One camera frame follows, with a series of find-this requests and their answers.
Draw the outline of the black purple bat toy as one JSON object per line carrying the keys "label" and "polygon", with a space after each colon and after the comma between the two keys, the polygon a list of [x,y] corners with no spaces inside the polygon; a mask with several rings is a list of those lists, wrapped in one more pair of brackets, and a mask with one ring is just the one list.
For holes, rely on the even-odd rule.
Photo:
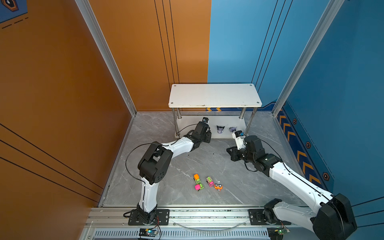
{"label": "black purple bat toy", "polygon": [[217,133],[222,134],[224,132],[225,126],[217,126]]}

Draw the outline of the green pink toy car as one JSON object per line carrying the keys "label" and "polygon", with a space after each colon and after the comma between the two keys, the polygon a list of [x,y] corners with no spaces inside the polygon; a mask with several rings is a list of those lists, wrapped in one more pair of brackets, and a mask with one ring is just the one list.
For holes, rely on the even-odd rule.
{"label": "green pink toy car", "polygon": [[207,180],[209,187],[213,187],[215,185],[215,183],[211,177],[207,177],[206,180]]}

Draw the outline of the orange round toy car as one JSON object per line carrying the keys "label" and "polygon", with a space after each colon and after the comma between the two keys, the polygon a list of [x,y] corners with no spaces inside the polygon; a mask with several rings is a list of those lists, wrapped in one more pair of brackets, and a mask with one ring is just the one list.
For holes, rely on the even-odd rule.
{"label": "orange round toy car", "polygon": [[215,183],[214,188],[218,191],[221,191],[223,189],[223,185],[221,183]]}

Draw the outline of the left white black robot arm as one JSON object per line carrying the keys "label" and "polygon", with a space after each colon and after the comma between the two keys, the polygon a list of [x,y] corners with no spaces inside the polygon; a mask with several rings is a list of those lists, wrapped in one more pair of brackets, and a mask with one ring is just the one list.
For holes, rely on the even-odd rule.
{"label": "left white black robot arm", "polygon": [[158,184],[165,177],[171,160],[197,149],[201,143],[209,143],[212,133],[209,119],[204,117],[182,138],[173,143],[152,142],[139,161],[138,169],[142,184],[139,209],[149,214],[157,207]]}

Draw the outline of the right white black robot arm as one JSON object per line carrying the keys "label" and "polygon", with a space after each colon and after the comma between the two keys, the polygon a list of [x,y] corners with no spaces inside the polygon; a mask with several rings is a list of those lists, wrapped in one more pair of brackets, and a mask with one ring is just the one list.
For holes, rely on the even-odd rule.
{"label": "right white black robot arm", "polygon": [[320,240],[345,240],[358,229],[347,197],[318,187],[289,168],[280,157],[267,154],[257,136],[246,136],[242,131],[232,136],[236,146],[227,152],[233,162],[251,163],[256,172],[279,182],[307,205],[302,208],[273,199],[264,206],[267,224],[290,222],[312,231]]}

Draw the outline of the white two-tier shelf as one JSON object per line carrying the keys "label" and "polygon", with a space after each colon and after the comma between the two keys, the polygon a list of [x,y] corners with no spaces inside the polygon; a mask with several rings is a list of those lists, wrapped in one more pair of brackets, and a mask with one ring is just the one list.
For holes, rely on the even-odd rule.
{"label": "white two-tier shelf", "polygon": [[[253,84],[174,84],[169,108],[173,112],[175,137],[183,136],[204,117],[209,119],[213,139],[231,139],[230,127],[248,134],[262,101]],[[182,116],[180,109],[209,109],[217,115]],[[225,126],[222,134],[217,126]]]}

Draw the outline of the orange green toy car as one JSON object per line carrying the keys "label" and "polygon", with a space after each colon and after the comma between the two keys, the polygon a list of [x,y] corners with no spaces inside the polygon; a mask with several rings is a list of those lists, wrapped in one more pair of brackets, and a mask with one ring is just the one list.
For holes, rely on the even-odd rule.
{"label": "orange green toy car", "polygon": [[194,180],[196,185],[199,185],[201,183],[200,176],[198,174],[194,174]]}

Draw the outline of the pink green toy truck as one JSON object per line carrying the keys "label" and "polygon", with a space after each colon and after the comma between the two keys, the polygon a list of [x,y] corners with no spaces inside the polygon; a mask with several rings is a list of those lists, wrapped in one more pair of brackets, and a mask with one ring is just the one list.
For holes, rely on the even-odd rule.
{"label": "pink green toy truck", "polygon": [[195,190],[196,190],[196,191],[200,191],[200,190],[202,190],[202,189],[204,189],[204,185],[203,185],[203,184],[196,184],[196,185],[195,185]]}

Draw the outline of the right circuit board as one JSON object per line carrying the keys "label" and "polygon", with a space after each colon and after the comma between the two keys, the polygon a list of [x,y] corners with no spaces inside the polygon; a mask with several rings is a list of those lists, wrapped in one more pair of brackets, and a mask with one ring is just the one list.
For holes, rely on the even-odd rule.
{"label": "right circuit board", "polygon": [[267,228],[267,230],[271,240],[283,240],[284,236],[291,232],[291,230],[286,227]]}

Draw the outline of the circuit board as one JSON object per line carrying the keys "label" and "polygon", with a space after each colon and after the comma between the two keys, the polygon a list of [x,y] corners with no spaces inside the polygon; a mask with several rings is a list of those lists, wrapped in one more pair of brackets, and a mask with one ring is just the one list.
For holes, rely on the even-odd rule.
{"label": "circuit board", "polygon": [[140,229],[139,231],[139,238],[140,239],[145,239],[145,238],[155,238],[159,234],[159,231],[157,228],[154,229]]}
{"label": "circuit board", "polygon": [[291,232],[291,230],[286,227],[267,228],[267,230],[271,240],[283,240],[284,236]]}

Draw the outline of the left circuit board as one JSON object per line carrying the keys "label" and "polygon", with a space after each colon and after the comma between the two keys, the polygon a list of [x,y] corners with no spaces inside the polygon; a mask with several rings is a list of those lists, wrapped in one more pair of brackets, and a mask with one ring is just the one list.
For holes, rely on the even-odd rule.
{"label": "left circuit board", "polygon": [[159,234],[159,231],[157,228],[154,229],[140,229],[139,231],[139,238],[140,239],[145,239],[145,238],[155,238]]}

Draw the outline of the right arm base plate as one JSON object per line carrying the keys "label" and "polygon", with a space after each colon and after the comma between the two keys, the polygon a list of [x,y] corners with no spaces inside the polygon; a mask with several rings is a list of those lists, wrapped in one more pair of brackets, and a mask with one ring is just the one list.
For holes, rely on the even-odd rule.
{"label": "right arm base plate", "polygon": [[291,222],[287,222],[287,221],[283,221],[283,223],[281,223],[280,221],[278,220],[267,220],[267,218],[265,217],[264,215],[264,209],[248,209],[248,214],[249,214],[249,220],[250,220],[250,224],[252,226],[256,226],[256,225],[272,225],[272,226],[277,226],[277,225],[286,225],[286,226],[290,226],[292,223]]}

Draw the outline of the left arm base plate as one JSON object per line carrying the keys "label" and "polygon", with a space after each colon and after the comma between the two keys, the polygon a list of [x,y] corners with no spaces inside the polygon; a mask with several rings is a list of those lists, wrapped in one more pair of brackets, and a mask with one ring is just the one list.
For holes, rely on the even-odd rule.
{"label": "left arm base plate", "polygon": [[170,219],[169,209],[154,209],[150,213],[146,213],[141,209],[135,209],[131,212],[128,225],[144,226],[144,225],[160,225],[167,226]]}

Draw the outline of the aluminium front rail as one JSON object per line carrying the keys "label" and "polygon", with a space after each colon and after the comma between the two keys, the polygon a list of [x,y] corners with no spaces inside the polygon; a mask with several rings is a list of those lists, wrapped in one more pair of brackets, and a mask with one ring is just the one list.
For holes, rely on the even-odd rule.
{"label": "aluminium front rail", "polygon": [[[256,225],[249,220],[253,206],[167,206],[167,226],[129,226],[133,208],[93,208],[81,232],[81,240],[270,240],[267,228],[286,227],[291,230],[283,240],[316,240],[310,230],[291,224],[286,226]],[[155,238],[139,238],[140,229],[157,228]]]}

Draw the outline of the right aluminium corner post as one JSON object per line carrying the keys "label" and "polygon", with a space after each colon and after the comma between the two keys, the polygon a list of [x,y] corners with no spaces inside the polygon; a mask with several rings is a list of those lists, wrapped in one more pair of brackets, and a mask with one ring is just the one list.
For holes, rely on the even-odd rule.
{"label": "right aluminium corner post", "polygon": [[302,73],[310,62],[313,54],[321,43],[323,37],[327,33],[330,25],[338,14],[342,7],[344,0],[331,0],[328,2],[324,12],[322,13],[313,33],[311,34],[299,60],[297,61],[291,75],[289,76],[285,86],[283,87],[275,106],[272,110],[274,117],[278,116],[278,113],[282,109],[284,103],[287,101],[289,95],[300,79]]}

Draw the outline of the aluminium corner post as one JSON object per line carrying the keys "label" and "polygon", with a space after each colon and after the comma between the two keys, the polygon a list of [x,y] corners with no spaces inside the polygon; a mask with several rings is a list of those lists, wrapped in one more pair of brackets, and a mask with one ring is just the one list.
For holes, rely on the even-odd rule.
{"label": "aluminium corner post", "polygon": [[119,67],[114,59],[114,56],[110,50],[107,40],[103,34],[100,24],[96,18],[96,15],[92,9],[89,1],[86,0],[75,0],[83,19],[101,53],[106,66],[108,67],[111,76],[131,114],[132,117],[137,115],[137,109],[132,100],[132,97],[128,91],[126,83],[122,77]]}
{"label": "aluminium corner post", "polygon": [[310,62],[313,54],[321,43],[323,37],[327,33],[330,25],[338,14],[342,7],[344,0],[331,0],[328,2],[324,12],[322,13],[313,33],[311,34],[299,60],[297,61],[291,75],[289,76],[285,86],[283,87],[275,106],[272,110],[274,117],[278,116],[278,113],[282,109],[284,103],[287,101],[289,95],[300,79],[302,73]]}

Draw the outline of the left aluminium corner post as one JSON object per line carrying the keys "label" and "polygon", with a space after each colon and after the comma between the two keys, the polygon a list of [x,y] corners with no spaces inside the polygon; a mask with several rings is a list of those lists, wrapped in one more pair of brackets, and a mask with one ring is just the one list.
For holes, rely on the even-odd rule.
{"label": "left aluminium corner post", "polygon": [[107,40],[103,34],[100,24],[96,18],[96,15],[92,9],[89,1],[86,0],[75,0],[83,19],[101,53],[106,66],[108,67],[111,76],[131,114],[132,117],[137,115],[137,109],[132,100],[132,97],[128,91],[126,83],[122,77],[119,67],[114,59],[114,56],[110,50]]}

